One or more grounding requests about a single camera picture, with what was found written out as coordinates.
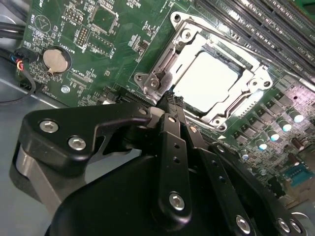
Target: green circuit board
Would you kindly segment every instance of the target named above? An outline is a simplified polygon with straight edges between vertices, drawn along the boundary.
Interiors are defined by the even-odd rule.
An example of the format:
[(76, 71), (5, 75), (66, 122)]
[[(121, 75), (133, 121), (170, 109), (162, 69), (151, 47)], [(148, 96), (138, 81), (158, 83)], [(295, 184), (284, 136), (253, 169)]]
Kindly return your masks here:
[[(170, 14), (174, 11), (202, 17), (218, 29), (222, 25), (193, 0), (33, 0), (22, 46), (40, 55), (51, 47), (63, 48), (71, 57), (71, 67), (64, 73), (52, 75), (40, 59), (25, 68), (44, 85), (43, 93), (70, 107), (98, 104), (105, 88), (124, 88), (138, 101), (149, 102), (133, 76), (136, 72), (150, 72), (175, 33), (170, 22)], [(301, 32), (312, 38), (312, 30), (305, 26)], [(234, 32), (227, 28), (224, 34), (232, 37)], [(254, 102), (257, 94), (250, 97), (241, 112), (227, 121), (225, 132), (200, 127), (205, 136), (233, 150), (247, 149), (250, 158), (246, 163), (264, 182), (272, 176), (282, 176), (292, 167), (287, 161), (287, 152), (298, 156), (298, 151), (290, 144), (292, 138), (307, 138), (309, 144), (315, 143), (315, 95), (277, 68), (270, 67), (269, 73), (274, 86), (264, 92), (258, 103)], [(68, 86), (70, 91), (62, 92), (62, 86)], [(282, 95), (290, 102), (280, 103), (277, 96)], [(281, 110), (273, 113), (270, 103)], [(253, 118), (260, 119), (258, 114), (262, 108), (272, 119), (262, 122), (263, 126), (246, 142), (239, 142), (235, 134), (244, 125), (251, 125)], [(302, 123), (295, 124), (290, 119), (287, 111), (292, 109), (304, 115)], [(293, 125), (290, 132), (283, 132), (277, 125), (282, 118)], [(276, 143), (268, 139), (266, 132), (271, 128), (281, 136)], [(266, 151), (258, 150), (257, 139), (265, 140)], [(267, 174), (261, 176), (261, 170), (266, 170)]]

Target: dimm slot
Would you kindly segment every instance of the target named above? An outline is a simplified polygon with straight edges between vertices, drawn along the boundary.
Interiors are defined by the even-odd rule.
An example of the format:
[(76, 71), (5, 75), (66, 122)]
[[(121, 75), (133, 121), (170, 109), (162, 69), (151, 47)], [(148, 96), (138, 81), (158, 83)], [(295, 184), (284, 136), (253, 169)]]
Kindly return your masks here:
[(312, 22), (306, 15), (304, 15), (304, 13), (302, 13), (298, 8), (296, 8), (296, 6), (291, 2), (286, 0), (285, 2), (283, 0), (279, 0), (279, 2), (282, 2), (282, 4), (284, 5), (284, 7), (288, 8), (291, 12), (293, 12), (298, 18), (300, 18), (300, 20), (302, 22), (304, 22), (305, 24), (308, 25), (308, 27), (310, 27), (311, 29), (315, 28), (315, 24), (314, 22)]
[(203, 0), (195, 0), (196, 4), (202, 6), (205, 8), (211, 15), (215, 16), (218, 20), (220, 20), (222, 23), (227, 25), (231, 30), (233, 30), (238, 36), (240, 36), (244, 41), (246, 41), (247, 44), (252, 45), (253, 48), (255, 48), (258, 52), (260, 52), (263, 56), (268, 58), (276, 58), (280, 61), (280, 64), (286, 65), (287, 68), (292, 69), (297, 74), (301, 73), (301, 70), (292, 66), (292, 63), (281, 57), (278, 52), (274, 50), (268, 50), (266, 51), (266, 48), (261, 45), (261, 43), (258, 41), (257, 43), (253, 41), (251, 36), (248, 36), (244, 33), (244, 31), (239, 28), (237, 25), (235, 25), (233, 22), (231, 22), (229, 19), (227, 19), (222, 13), (214, 11), (212, 7), (205, 4)]
[[(243, 4), (242, 0), (234, 0), (237, 1), (237, 3), (241, 7), (247, 7), (247, 10), (249, 13), (252, 13), (253, 16), (258, 16), (257, 14), (254, 13), (254, 11), (250, 8), (250, 5)], [(303, 32), (300, 28), (297, 28), (295, 24), (291, 24), (290, 22), (287, 22), (290, 24), (292, 28), (289, 28), (285, 20), (282, 18), (278, 17), (273, 10), (270, 10), (267, 6), (265, 6), (260, 0), (248, 0), (248, 2), (252, 2), (252, 4), (255, 5), (256, 8), (260, 8), (260, 11), (262, 11), (265, 15), (267, 15), (271, 21), (276, 22), (280, 27), (286, 29), (288, 32), (290, 32), (293, 37), (297, 38), (300, 42), (303, 42), (306, 44), (306, 42), (303, 40), (306, 39), (312, 45), (309, 43), (307, 44), (308, 49), (311, 51), (312, 48), (314, 48), (314, 41), (311, 39), (311, 37)]]
[(289, 11), (287, 8), (285, 8), (283, 5), (281, 5), (279, 2), (275, 0), (263, 0), (267, 6), (269, 6), (273, 11), (275, 11), (278, 15), (280, 15), (285, 21), (287, 21), (290, 25), (295, 25), (300, 30), (305, 30), (309, 32), (308, 37), (312, 40), (313, 43), (315, 43), (315, 33), (314, 33), (314, 25), (308, 24), (306, 22), (303, 22), (301, 19), (299, 19), (294, 12), (296, 10)]
[[(242, 5), (241, 1), (238, 0), (238, 8), (241, 8), (248, 11), (253, 17), (255, 17), (258, 21), (260, 21), (260, 24), (263, 24), (265, 27), (267, 27), (270, 31), (273, 31), (274, 35), (277, 36), (280, 40), (286, 41), (287, 43), (293, 43), (297, 44), (298, 47), (294, 47), (295, 52), (300, 54), (309, 64), (314, 65), (315, 64), (315, 55), (311, 53), (312, 49), (314, 48), (311, 46), (303, 37), (301, 37), (299, 34), (297, 34), (294, 30), (289, 29), (286, 24), (282, 24), (281, 20), (273, 15), (271, 17), (268, 12), (263, 11), (262, 9), (259, 9), (259, 7), (255, 6), (255, 11), (250, 9), (249, 7), (246, 8), (245, 5)], [(270, 24), (270, 22), (266, 23), (265, 20), (268, 19), (273, 24)]]
[[(228, 14), (225, 10), (217, 6), (214, 1), (212, 0), (203, 0), (203, 2), (206, 2), (210, 4), (212, 7), (215, 7), (221, 14), (225, 15), (225, 18), (228, 18), (231, 21), (235, 21), (235, 19)], [(288, 54), (288, 52), (291, 51), (290, 48), (288, 48), (285, 44), (280, 42), (278, 39), (276, 39), (274, 36), (266, 32), (266, 30), (260, 25), (258, 25), (256, 22), (252, 21), (250, 19), (246, 19), (247, 17), (243, 17), (245, 20), (248, 21), (246, 26), (242, 26), (239, 24), (239, 22), (236, 22), (238, 27), (240, 27), (242, 30), (244, 30), (250, 37), (255, 38), (257, 41), (261, 42), (262, 44), (265, 44), (265, 47), (270, 48), (270, 45), (268, 43), (272, 43), (274, 47), (271, 46), (270, 51), (276, 51), (279, 55), (285, 58), (285, 60), (289, 61), (290, 64), (295, 64), (296, 68), (298, 69), (299, 73), (303, 73), (306, 77), (311, 78), (311, 75), (313, 75), (315, 72), (313, 72), (313, 68), (311, 68), (306, 62), (293, 54)]]

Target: black mounting arm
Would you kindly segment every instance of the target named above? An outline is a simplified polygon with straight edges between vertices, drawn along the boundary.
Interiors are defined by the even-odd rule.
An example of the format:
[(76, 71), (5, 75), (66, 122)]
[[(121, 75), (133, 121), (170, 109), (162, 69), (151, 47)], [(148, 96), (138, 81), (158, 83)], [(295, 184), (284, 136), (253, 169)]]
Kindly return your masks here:
[[(54, 216), (48, 236), (305, 236), (304, 227), (218, 143), (187, 124), (182, 98), (25, 116), (10, 176)], [(104, 137), (101, 148), (98, 138)], [(86, 184), (85, 168), (137, 148), (141, 156)]]

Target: mounting hole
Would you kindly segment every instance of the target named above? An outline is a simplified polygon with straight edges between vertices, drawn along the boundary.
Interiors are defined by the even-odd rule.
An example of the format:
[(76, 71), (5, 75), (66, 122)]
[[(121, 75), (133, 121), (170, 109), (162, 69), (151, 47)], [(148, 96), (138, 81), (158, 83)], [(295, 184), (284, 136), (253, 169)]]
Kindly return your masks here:
[(177, 164), (181, 163), (180, 159), (177, 156), (174, 156), (173, 161)]
[(181, 16), (178, 15), (178, 14), (176, 14), (176, 15), (174, 16), (174, 21), (175, 21), (176, 23), (178, 23), (180, 20), (181, 20)]
[(139, 109), (139, 112), (140, 112), (141, 114), (143, 114), (143, 115), (147, 115), (147, 114), (148, 114), (148, 112), (145, 111), (145, 110), (143, 110), (142, 108)]
[(220, 180), (222, 183), (226, 183), (225, 178), (223, 178), (222, 176), (219, 176), (219, 180)]
[(271, 85), (271, 83), (269, 82), (269, 81), (266, 81), (265, 83), (264, 83), (264, 86), (265, 87), (269, 87)]
[(215, 160), (212, 161), (212, 164), (213, 164), (214, 166), (219, 166), (218, 163), (217, 163)]

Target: cable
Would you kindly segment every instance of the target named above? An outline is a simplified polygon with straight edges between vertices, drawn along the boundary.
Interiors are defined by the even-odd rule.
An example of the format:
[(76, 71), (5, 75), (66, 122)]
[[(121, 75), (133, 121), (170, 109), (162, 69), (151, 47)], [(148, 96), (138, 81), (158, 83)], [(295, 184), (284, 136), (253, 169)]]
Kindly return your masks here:
[(277, 63), (277, 62), (274, 62), (273, 60), (267, 58), (267, 57), (264, 57), (263, 55), (257, 53), (257, 52), (254, 52), (253, 50), (251, 49), (248, 49), (246, 47), (244, 47), (243, 45), (241, 45), (240, 43), (218, 33), (218, 32), (215, 32), (214, 30), (212, 29), (209, 29), (193, 20), (186, 20), (187, 23), (189, 24), (192, 24), (194, 26), (197, 26), (199, 28), (201, 28), (202, 30), (208, 32), (208, 33), (211, 33), (213, 35), (215, 35), (216, 37), (220, 38), (220, 39), (223, 39), (231, 44), (233, 44), (234, 46), (237, 46), (241, 49), (243, 49), (244, 51), (248, 52), (248, 53), (251, 53), (252, 55), (254, 56), (257, 56), (259, 57), (260, 59), (264, 60), (264, 61), (267, 61), (269, 62), (270, 64), (272, 64), (273, 66), (277, 67), (277, 68), (281, 68), (285, 73), (291, 75), (292, 77), (294, 77), (295, 79), (297, 79), (299, 82), (301, 82), (304, 86), (306, 86), (308, 89), (310, 89), (311, 91), (315, 92), (315, 84), (313, 83), (313, 81), (309, 80), (308, 78), (303, 78), (299, 75), (297, 75), (296, 73), (294, 72), (291, 72), (289, 71), (288, 69), (286, 69), (283, 65)]
[(35, 83), (33, 77), (30, 75), (30, 73), (27, 72), (26, 70), (24, 70), (23, 61), (18, 60), (17, 61), (17, 67), (22, 72), (22, 74), (27, 78), (27, 80), (30, 82), (31, 90), (25, 96), (23, 96), (21, 98), (14, 99), (11, 101), (0, 102), (0, 106), (7, 106), (7, 105), (12, 105), (12, 104), (16, 104), (19, 102), (23, 102), (26, 99), (28, 99), (36, 90), (36, 83)]
[(19, 10), (12, 0), (0, 0), (0, 2), (17, 18), (26, 22), (27, 13)]
[(17, 61), (16, 66), (18, 67), (18, 70), (21, 70), (21, 71), (24, 70), (24, 65), (21, 60)]
[(19, 26), (16, 24), (0, 22), (0, 30), (11, 30), (11, 31), (17, 31), (17, 32), (24, 32), (25, 26)]
[(7, 49), (0, 48), (0, 57), (7, 60), (12, 65), (16, 64), (16, 59), (12, 60), (11, 52), (8, 51)]
[(0, 30), (0, 38), (11, 38), (16, 40), (22, 40), (23, 34), (19, 32), (10, 32), (5, 30)]

